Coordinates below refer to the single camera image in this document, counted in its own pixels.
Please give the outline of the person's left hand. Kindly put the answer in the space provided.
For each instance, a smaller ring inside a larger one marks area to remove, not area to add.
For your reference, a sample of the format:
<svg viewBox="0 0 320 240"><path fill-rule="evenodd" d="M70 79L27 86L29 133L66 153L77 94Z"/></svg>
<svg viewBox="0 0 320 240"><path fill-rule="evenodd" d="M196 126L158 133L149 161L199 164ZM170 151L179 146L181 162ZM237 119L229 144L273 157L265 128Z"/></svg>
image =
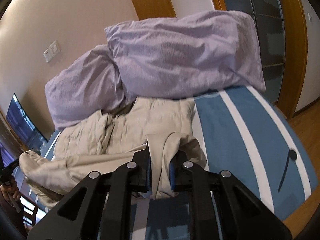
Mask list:
<svg viewBox="0 0 320 240"><path fill-rule="evenodd" d="M1 185L1 193L4 199L11 205L14 206L14 204L11 201L11 198L15 200L15 202L18 202L21 197L21 193L19 191L19 188L17 187L17 182L14 177L11 177L11 182L9 185L2 184Z"/></svg>

